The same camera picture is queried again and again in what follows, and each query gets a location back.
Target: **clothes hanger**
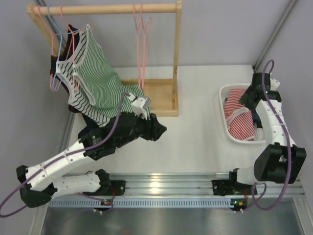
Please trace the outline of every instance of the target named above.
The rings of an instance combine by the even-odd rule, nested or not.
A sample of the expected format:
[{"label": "clothes hanger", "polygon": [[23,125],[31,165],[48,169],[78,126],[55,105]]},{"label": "clothes hanger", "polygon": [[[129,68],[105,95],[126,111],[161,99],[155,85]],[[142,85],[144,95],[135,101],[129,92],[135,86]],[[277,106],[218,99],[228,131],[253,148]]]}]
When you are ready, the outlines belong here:
[{"label": "clothes hanger", "polygon": [[[60,33],[53,33],[51,28],[46,24],[46,21],[43,19],[43,16],[41,15],[40,13],[40,5],[37,6],[37,9],[38,9],[38,14],[39,14],[39,17],[41,18],[41,20],[43,21],[45,27],[50,31],[50,34],[51,34],[51,37],[52,37],[52,45],[51,45],[51,55],[53,56],[53,51],[54,51],[54,36],[58,36],[58,35],[61,35]],[[57,80],[57,84],[55,86],[53,86],[53,77],[52,75],[50,76],[50,89],[54,92],[54,91],[57,91],[58,87],[60,86],[60,81]]]},{"label": "clothes hanger", "polygon": [[[45,20],[43,19],[43,16],[42,16],[41,13],[40,13],[40,7],[41,7],[40,5],[37,6],[38,14],[39,14],[39,17],[41,18],[41,20],[43,21],[44,25],[46,26],[46,28],[50,31],[50,34],[51,34],[51,37],[52,37],[51,55],[53,55],[53,50],[54,50],[54,36],[57,36],[57,35],[59,35],[59,34],[53,33],[52,30],[51,30],[51,28],[46,24]],[[57,86],[59,86],[59,83],[60,83],[60,81],[58,81],[58,83],[56,84],[55,87],[52,87],[52,74],[51,74],[51,76],[50,76],[50,89],[51,89],[52,91],[55,91],[56,88],[57,88]]]},{"label": "clothes hanger", "polygon": [[134,13],[134,20],[135,20],[135,27],[136,27],[136,40],[137,40],[137,65],[138,65],[138,86],[139,89],[141,89],[140,87],[140,80],[141,80],[141,62],[140,62],[140,49],[139,49],[139,31],[140,31],[140,24],[137,25],[137,20],[136,20],[136,10],[135,10],[135,4],[133,4],[133,13]]},{"label": "clothes hanger", "polygon": [[143,17],[142,17],[142,4],[141,4],[141,9],[140,9],[140,19],[141,19],[141,25],[142,25],[142,31],[143,31],[143,69],[142,69],[142,80],[141,80],[141,88],[143,89],[144,83],[145,83],[145,78],[146,78],[146,65],[147,65],[147,50],[146,50],[146,30],[149,27],[149,32],[148,32],[148,39],[147,42],[149,41],[149,36],[150,36],[150,29],[151,29],[151,22],[152,18],[149,18],[149,21],[145,27],[144,22],[143,22]]},{"label": "clothes hanger", "polygon": [[[137,40],[137,64],[138,64],[139,89],[143,89],[143,87],[144,87],[144,80],[145,80],[145,76],[146,76],[146,64],[147,64],[146,30],[149,27],[149,31],[148,31],[148,36],[149,36],[150,35],[150,29],[151,29],[151,22],[152,22],[152,18],[150,17],[146,26],[144,25],[143,15],[142,15],[142,11],[143,11],[142,6],[143,6],[143,4],[140,5],[140,23],[137,24],[136,14],[135,14],[135,4],[133,4],[134,21],[135,21],[135,27],[136,27],[136,33],[137,33],[136,40]],[[143,52],[141,51],[140,46],[139,46],[140,29],[142,29],[141,37],[142,37],[142,41],[143,41]],[[142,59],[142,67],[143,67],[142,68],[142,76],[141,76],[141,56],[143,57],[143,59]]]},{"label": "clothes hanger", "polygon": [[[61,31],[61,29],[58,27],[58,25],[55,23],[55,21],[53,20],[53,18],[51,17],[50,15],[50,12],[49,12],[49,8],[50,8],[50,5],[47,6],[47,14],[48,14],[48,17],[50,18],[51,22],[53,23],[53,25],[55,26],[55,28],[59,31],[59,34],[60,34],[60,46],[59,46],[59,52],[58,52],[58,56],[57,56],[57,61],[59,61],[59,58],[60,58],[60,54],[61,54],[61,48],[62,48],[62,41],[63,41],[63,32]],[[58,81],[56,79],[56,76],[57,74],[54,73],[54,76],[53,76],[53,80],[52,80],[52,85],[50,85],[50,88],[53,89],[53,91],[57,92],[60,88],[60,85],[62,83],[62,80],[60,78],[60,81]]]},{"label": "clothes hanger", "polygon": [[[73,65],[75,65],[75,34],[77,34],[78,32],[76,32],[76,33],[74,33],[73,31],[72,31],[72,29],[69,27],[69,23],[67,22],[67,20],[65,19],[65,17],[64,17],[64,15],[63,15],[63,11],[62,11],[62,7],[63,7],[64,5],[61,5],[60,6],[60,13],[61,13],[61,17],[62,17],[62,19],[64,20],[64,22],[66,23],[66,25],[67,25],[67,28],[68,28],[68,30],[71,32],[71,34],[72,34],[72,40],[71,40],[71,42],[72,42],[72,57],[73,57]],[[80,87],[80,80],[78,81],[78,84],[77,84],[77,88],[75,88],[75,76],[73,75],[73,89],[74,89],[74,92],[77,92],[77,91],[79,91],[79,87]]]}]

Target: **striped tank top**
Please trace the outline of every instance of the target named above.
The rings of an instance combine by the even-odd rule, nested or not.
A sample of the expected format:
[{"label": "striped tank top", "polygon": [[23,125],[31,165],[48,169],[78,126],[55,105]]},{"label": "striped tank top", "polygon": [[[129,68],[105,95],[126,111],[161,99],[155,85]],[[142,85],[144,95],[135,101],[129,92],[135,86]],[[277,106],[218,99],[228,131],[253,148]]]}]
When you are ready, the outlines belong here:
[{"label": "striped tank top", "polygon": [[[79,43],[75,49],[75,62],[79,62],[84,54],[87,43],[87,35],[85,31],[79,32]],[[109,118],[101,112],[101,109],[93,107],[89,103],[87,95],[80,87],[77,92],[73,89],[73,55],[65,60],[56,63],[56,74],[62,78],[69,91],[68,104],[94,120],[99,127],[104,127],[109,122]]]},{"label": "striped tank top", "polygon": [[[74,75],[80,79],[81,87],[89,102],[94,107],[102,109],[107,117],[116,116],[121,94],[132,93],[135,96],[144,95],[138,85],[124,86],[118,74],[109,64],[101,46],[95,41],[90,25],[86,27],[87,44],[80,62],[73,65]],[[123,112],[133,112],[132,101],[124,99]]]}]

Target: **white table surface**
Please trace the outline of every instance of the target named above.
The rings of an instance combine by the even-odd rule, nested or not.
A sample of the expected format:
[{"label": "white table surface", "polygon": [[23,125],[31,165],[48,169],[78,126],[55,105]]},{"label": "white table surface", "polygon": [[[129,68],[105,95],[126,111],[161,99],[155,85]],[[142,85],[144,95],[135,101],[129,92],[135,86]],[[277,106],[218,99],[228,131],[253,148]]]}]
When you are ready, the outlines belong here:
[{"label": "white table surface", "polygon": [[[116,71],[123,79],[137,77],[137,68]],[[173,67],[147,68],[146,77],[170,78],[172,72]],[[219,89],[250,83],[252,73],[250,65],[179,67],[179,116],[158,118],[167,127],[162,137],[156,142],[139,138],[73,173],[100,168],[109,173],[213,173],[252,165],[265,144],[229,142],[219,107]],[[76,115],[69,144],[85,126],[82,116]]]}]

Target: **wooden clothes rack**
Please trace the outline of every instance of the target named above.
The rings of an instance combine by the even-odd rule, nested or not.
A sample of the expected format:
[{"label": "wooden clothes rack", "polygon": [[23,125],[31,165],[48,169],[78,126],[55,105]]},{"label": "wooden clothes rack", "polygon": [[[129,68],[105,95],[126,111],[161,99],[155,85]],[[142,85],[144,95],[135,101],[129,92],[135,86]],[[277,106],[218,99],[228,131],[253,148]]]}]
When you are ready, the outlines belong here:
[{"label": "wooden clothes rack", "polygon": [[[143,4],[143,13],[175,13],[175,44],[174,44],[174,66],[173,77],[169,79],[147,79],[145,80],[144,92],[151,99],[152,112],[158,117],[177,117],[178,89],[177,89],[177,69],[179,59],[179,41],[181,25],[181,0],[173,4]],[[45,40],[52,46],[52,37],[49,30],[41,20],[36,4],[29,3],[26,7],[29,16],[40,30]],[[133,14],[133,5],[94,5],[94,6],[64,6],[63,15],[97,15],[97,14]],[[135,12],[140,13],[141,4],[135,5]],[[60,16],[60,7],[49,8],[50,15]],[[47,16],[47,7],[40,7],[40,13]],[[59,40],[54,38],[54,53],[58,54],[60,46]],[[137,79],[122,80],[124,85],[137,84]]]}]

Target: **gray wall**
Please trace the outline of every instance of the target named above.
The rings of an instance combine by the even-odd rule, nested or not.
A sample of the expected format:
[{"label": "gray wall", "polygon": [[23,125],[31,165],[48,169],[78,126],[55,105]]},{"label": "gray wall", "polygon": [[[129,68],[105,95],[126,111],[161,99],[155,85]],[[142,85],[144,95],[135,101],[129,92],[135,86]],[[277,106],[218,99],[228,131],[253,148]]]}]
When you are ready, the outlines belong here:
[{"label": "gray wall", "polygon": [[[0,8],[0,201],[19,185],[16,167],[58,152],[68,115],[67,94],[49,89],[50,49],[26,12],[28,1],[3,1]],[[22,205],[17,193],[2,213]],[[34,213],[0,219],[0,234],[28,234]]]},{"label": "gray wall", "polygon": [[305,147],[307,159],[301,182],[313,209],[313,1],[300,0],[274,43],[267,60],[274,59],[273,76],[281,81],[283,113],[292,138]]},{"label": "gray wall", "polygon": [[[45,0],[51,5],[133,4],[134,0]],[[143,0],[173,3],[176,0]],[[254,64],[289,0],[182,0],[180,65]],[[149,66],[173,64],[174,14],[151,14]],[[61,17],[56,17],[65,26]],[[75,27],[92,22],[115,67],[137,66],[134,17],[69,16]]]}]

